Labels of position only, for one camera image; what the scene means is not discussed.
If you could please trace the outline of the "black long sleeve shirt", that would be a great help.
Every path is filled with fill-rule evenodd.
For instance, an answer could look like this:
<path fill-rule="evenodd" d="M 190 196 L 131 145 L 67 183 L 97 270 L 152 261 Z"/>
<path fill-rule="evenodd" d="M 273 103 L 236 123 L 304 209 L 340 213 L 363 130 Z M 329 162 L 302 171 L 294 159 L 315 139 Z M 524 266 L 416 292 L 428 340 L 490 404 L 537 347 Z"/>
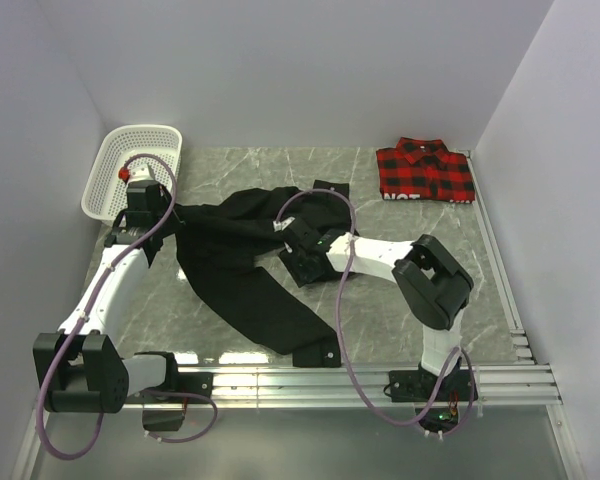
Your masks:
<path fill-rule="evenodd" d="M 176 258 L 198 297 L 247 339 L 291 356 L 296 367 L 337 368 L 336 331 L 255 262 L 283 247 L 273 226 L 278 215 L 299 217 L 321 234 L 349 229 L 349 185 L 317 180 L 313 187 L 305 196 L 294 186 L 251 188 L 218 205 L 177 205 L 184 225 Z"/>

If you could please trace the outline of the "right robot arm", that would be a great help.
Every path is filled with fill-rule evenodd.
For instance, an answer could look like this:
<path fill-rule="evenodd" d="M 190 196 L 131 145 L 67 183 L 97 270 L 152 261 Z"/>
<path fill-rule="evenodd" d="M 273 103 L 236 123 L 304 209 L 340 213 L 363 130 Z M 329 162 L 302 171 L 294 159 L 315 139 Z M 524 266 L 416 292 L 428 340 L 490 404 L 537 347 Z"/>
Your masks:
<path fill-rule="evenodd" d="M 385 241 L 340 229 L 322 234 L 293 217 L 276 221 L 274 230 L 284 242 L 279 257 L 298 287 L 344 272 L 396 284 L 423 325 L 422 391 L 440 400 L 454 390 L 451 369 L 460 357 L 460 323 L 474 282 L 437 238 L 423 234 L 415 241 Z"/>

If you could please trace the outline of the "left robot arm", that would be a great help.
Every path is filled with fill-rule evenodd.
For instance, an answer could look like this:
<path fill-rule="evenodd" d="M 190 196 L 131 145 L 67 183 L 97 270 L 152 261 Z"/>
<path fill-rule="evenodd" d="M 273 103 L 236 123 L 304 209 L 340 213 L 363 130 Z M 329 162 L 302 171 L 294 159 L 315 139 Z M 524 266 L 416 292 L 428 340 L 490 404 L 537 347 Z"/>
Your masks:
<path fill-rule="evenodd" d="M 124 359 L 115 347 L 122 316 L 165 237 L 179 227 L 174 202 L 155 180 L 126 188 L 127 208 L 106 238 L 100 265 L 76 309 L 33 345 L 39 408 L 48 412 L 117 413 L 147 390 L 159 402 L 181 390 L 175 357 L 144 352 Z"/>

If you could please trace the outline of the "white perforated plastic basket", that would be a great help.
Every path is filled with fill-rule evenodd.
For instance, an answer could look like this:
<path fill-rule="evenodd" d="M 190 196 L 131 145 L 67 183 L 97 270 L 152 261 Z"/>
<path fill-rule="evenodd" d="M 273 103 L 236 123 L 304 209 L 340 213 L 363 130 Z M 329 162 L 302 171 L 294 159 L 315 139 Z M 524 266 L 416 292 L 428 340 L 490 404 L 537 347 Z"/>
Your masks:
<path fill-rule="evenodd" d="M 153 178 L 169 191 L 178 176 L 183 138 L 167 125 L 125 125 L 109 132 L 96 155 L 81 199 L 88 217 L 110 224 L 127 206 L 126 184 L 119 171 L 129 158 L 130 178 Z"/>

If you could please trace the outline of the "folded black shirt under plaid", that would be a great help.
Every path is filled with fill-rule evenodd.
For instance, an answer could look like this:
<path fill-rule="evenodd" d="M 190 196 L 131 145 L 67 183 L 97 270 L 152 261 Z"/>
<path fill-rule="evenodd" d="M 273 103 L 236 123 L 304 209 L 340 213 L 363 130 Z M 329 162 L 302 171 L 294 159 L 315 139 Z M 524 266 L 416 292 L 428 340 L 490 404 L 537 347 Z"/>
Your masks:
<path fill-rule="evenodd" d="M 466 199 L 454 199 L 454 198 L 433 198 L 427 196 L 421 196 L 419 194 L 406 194 L 406 193 L 382 193 L 381 198 L 384 201 L 435 201 L 450 204 L 472 204 L 475 202 L 474 198 Z"/>

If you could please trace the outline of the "red black plaid shirt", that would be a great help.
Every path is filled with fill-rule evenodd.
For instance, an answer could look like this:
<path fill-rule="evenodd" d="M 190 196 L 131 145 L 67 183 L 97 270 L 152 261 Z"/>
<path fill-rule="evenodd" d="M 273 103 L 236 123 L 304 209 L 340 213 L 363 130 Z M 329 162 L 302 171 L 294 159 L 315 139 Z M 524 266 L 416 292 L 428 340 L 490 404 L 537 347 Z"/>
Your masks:
<path fill-rule="evenodd" d="M 376 151 L 379 192 L 433 198 L 475 199 L 466 156 L 442 140 L 402 137 L 393 148 Z"/>

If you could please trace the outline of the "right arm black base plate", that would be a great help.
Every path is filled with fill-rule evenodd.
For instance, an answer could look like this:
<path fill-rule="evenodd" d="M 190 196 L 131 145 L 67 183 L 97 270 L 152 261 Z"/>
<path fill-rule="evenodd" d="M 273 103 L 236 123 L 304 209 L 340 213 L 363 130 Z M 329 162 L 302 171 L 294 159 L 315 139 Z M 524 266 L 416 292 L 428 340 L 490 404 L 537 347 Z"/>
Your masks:
<path fill-rule="evenodd" d="M 391 370 L 388 372 L 388 384 L 384 388 L 384 394 L 393 403 L 419 402 L 426 403 L 438 378 L 421 369 L 416 370 Z M 477 400 L 476 386 L 471 386 L 471 376 L 466 369 L 455 368 L 447 375 L 437 391 L 437 402 L 468 402 L 470 399 Z"/>

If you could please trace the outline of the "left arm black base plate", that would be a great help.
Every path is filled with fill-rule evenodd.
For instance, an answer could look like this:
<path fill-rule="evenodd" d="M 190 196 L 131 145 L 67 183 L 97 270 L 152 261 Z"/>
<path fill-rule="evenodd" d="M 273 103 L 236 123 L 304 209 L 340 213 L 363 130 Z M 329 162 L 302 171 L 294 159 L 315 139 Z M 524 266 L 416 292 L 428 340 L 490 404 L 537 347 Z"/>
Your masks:
<path fill-rule="evenodd" d="M 189 403 L 206 403 L 212 396 L 214 375 L 209 372 L 179 373 L 173 391 L 184 394 Z"/>

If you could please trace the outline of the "black box under rail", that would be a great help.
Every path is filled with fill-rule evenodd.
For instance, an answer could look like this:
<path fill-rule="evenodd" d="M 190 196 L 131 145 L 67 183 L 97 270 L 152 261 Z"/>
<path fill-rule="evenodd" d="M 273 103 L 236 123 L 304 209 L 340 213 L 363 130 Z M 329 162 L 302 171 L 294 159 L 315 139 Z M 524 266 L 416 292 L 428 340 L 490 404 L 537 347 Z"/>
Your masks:
<path fill-rule="evenodd" d="M 182 410 L 144 410 L 141 420 L 143 429 L 150 433 L 177 432 L 185 419 Z"/>

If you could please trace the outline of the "aluminium right side rail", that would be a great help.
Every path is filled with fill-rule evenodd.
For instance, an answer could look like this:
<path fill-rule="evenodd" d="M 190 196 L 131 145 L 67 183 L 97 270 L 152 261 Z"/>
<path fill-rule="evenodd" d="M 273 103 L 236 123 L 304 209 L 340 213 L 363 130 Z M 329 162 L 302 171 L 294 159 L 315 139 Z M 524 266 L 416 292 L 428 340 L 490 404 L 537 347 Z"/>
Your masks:
<path fill-rule="evenodd" d="M 526 329 L 522 323 L 522 319 L 517 308 L 501 250 L 499 248 L 495 231 L 488 213 L 485 198 L 482 194 L 478 177 L 475 172 L 475 167 L 472 161 L 473 151 L 459 150 L 459 153 L 462 153 L 466 156 L 468 167 L 473 179 L 475 189 L 473 208 L 477 216 L 477 221 L 489 259 L 489 265 L 494 276 L 500 303 L 503 307 L 510 337 L 512 339 L 514 352 L 516 354 L 516 363 L 523 365 L 536 364 L 537 360 L 532 352 Z"/>

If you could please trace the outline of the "aluminium rail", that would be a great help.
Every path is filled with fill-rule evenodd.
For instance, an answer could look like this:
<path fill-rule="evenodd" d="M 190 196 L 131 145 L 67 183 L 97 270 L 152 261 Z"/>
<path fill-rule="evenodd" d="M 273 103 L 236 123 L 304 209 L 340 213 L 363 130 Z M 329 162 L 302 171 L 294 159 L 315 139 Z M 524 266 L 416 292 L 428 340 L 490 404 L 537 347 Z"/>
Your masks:
<path fill-rule="evenodd" d="M 364 408 L 347 371 L 282 366 L 184 366 L 185 373 L 210 373 L 211 396 L 222 408 Z M 550 367 L 478 365 L 474 368 L 482 406 L 560 405 Z"/>
<path fill-rule="evenodd" d="M 475 172 L 475 167 L 472 161 L 473 151 L 459 150 L 459 153 L 462 153 L 466 156 L 468 167 L 473 179 L 475 189 L 473 208 L 477 216 L 477 221 L 489 259 L 489 265 L 494 276 L 500 303 L 503 307 L 510 337 L 512 339 L 514 352 L 516 354 L 516 363 L 523 365 L 536 364 L 537 360 L 532 352 L 526 329 L 522 323 L 522 319 L 517 308 L 501 250 L 499 248 L 495 231 L 488 213 L 485 198 L 482 194 L 478 177 Z"/>

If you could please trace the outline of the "aluminium front rail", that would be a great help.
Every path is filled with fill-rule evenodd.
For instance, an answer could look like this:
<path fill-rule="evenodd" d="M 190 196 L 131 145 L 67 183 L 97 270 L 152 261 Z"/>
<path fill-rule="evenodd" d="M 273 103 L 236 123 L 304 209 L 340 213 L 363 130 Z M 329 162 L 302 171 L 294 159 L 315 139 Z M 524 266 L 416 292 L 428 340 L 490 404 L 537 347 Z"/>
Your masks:
<path fill-rule="evenodd" d="M 222 408 L 364 408 L 347 371 L 282 366 L 184 366 L 185 373 L 210 373 L 211 396 Z M 560 405 L 550 367 L 478 365 L 474 368 L 482 406 Z"/>

